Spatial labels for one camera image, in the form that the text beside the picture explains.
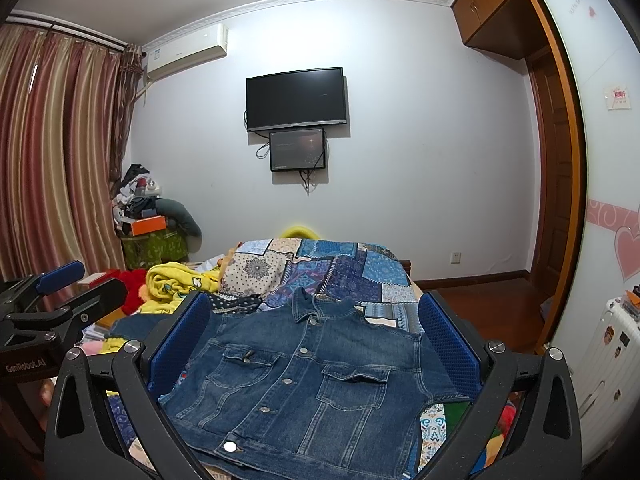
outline denim jacket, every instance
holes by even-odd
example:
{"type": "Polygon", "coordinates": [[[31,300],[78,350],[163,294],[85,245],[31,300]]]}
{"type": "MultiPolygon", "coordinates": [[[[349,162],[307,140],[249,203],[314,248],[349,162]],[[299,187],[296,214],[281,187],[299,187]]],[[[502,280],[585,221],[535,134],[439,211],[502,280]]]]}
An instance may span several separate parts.
{"type": "Polygon", "coordinates": [[[427,337],[369,324],[350,300],[211,314],[163,400],[197,458],[243,480],[399,479],[418,418],[462,396],[427,337]]]}

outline patchwork quilt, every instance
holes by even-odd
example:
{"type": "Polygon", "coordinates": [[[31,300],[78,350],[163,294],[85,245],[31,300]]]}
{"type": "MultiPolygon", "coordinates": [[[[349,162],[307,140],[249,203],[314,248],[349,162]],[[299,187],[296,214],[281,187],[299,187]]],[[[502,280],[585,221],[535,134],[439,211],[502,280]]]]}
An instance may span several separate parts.
{"type": "Polygon", "coordinates": [[[222,296],[260,294],[261,308],[283,306],[297,288],[351,298],[370,322],[422,332],[409,277],[394,254],[375,244],[271,238],[245,242],[220,283],[222,296]]]}

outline green bag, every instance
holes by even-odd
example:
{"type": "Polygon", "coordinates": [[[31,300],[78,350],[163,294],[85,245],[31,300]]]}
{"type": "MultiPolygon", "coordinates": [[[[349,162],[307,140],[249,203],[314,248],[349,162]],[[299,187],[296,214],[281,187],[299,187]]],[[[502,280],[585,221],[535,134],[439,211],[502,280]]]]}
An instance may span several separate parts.
{"type": "Polygon", "coordinates": [[[120,239],[127,269],[150,269],[167,262],[187,262],[187,241],[178,231],[162,229],[120,239]]]}

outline door frame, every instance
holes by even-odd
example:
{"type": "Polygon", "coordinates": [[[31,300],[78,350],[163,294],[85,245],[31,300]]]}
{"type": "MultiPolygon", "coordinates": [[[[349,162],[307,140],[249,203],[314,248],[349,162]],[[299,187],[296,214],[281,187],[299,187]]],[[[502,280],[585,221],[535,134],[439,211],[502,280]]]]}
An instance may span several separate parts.
{"type": "Polygon", "coordinates": [[[533,90],[533,100],[536,105],[536,120],[538,121],[538,139],[540,140],[540,212],[538,215],[538,232],[536,234],[536,246],[533,253],[533,260],[531,263],[531,271],[529,280],[534,281],[536,275],[536,267],[540,264],[540,249],[542,247],[542,235],[545,228],[545,213],[546,213],[546,131],[545,121],[542,115],[542,106],[540,104],[540,90],[536,77],[534,75],[533,64],[541,57],[551,53],[551,46],[547,45],[541,48],[539,51],[531,54],[527,57],[527,69],[529,70],[529,80],[531,82],[531,89],[533,90]]]}
{"type": "MultiPolygon", "coordinates": [[[[566,102],[566,110],[569,118],[569,131],[571,137],[571,158],[572,158],[572,200],[571,200],[571,214],[569,219],[569,232],[567,237],[566,248],[564,251],[564,261],[562,263],[562,269],[560,277],[558,279],[558,286],[556,292],[553,295],[553,301],[548,317],[546,318],[545,325],[540,333],[538,342],[536,343],[536,352],[544,353],[544,345],[553,337],[564,307],[566,305],[569,291],[573,284],[575,267],[578,262],[578,254],[580,252],[580,245],[582,243],[582,233],[584,231],[584,216],[587,205],[587,157],[586,157],[586,141],[584,137],[584,125],[582,122],[582,111],[580,108],[580,99],[578,97],[577,86],[574,80],[574,73],[571,69],[568,56],[564,49],[564,44],[553,18],[549,15],[546,5],[542,0],[530,0],[542,27],[545,31],[546,38],[549,42],[549,48],[556,61],[558,67],[558,73],[560,75],[560,82],[562,85],[562,92],[564,93],[564,100],[566,102]]],[[[540,107],[536,102],[536,108],[538,114],[540,113],[540,107]]],[[[543,156],[541,152],[541,185],[540,185],[540,209],[541,214],[544,214],[544,201],[543,201],[543,183],[544,168],[542,166],[543,156]]],[[[536,239],[536,251],[539,249],[539,243],[542,240],[540,236],[540,229],[542,227],[538,224],[538,238],[536,239]]],[[[534,262],[536,261],[537,254],[534,254],[534,262]]]]}

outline yellow blanket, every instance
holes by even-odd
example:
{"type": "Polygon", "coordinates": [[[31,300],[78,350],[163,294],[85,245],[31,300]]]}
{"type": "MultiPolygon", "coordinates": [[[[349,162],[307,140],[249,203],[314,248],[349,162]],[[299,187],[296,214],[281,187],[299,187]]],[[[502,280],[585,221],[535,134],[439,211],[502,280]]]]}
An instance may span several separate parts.
{"type": "Polygon", "coordinates": [[[183,300],[192,290],[217,292],[219,278],[216,270],[201,274],[183,264],[170,262],[151,267],[146,274],[146,286],[153,298],[175,301],[183,300]]]}
{"type": "MultiPolygon", "coordinates": [[[[140,306],[140,314],[173,314],[192,290],[217,292],[219,285],[220,270],[201,274],[176,262],[156,265],[146,274],[150,299],[140,306]]],[[[110,337],[103,343],[100,353],[117,352],[124,343],[122,338],[110,337]]]]}

